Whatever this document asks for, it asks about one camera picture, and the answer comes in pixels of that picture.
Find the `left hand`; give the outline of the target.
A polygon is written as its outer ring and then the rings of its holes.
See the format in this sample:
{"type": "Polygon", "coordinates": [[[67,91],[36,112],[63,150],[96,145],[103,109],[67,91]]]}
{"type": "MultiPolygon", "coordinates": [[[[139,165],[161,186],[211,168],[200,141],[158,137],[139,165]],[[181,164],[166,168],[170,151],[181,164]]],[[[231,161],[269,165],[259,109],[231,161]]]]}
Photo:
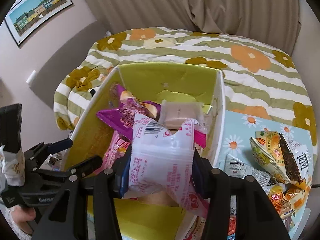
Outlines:
{"type": "Polygon", "coordinates": [[[36,217],[36,211],[33,207],[21,207],[16,205],[11,212],[11,216],[15,224],[26,234],[32,235],[33,229],[28,224],[36,217]]]}

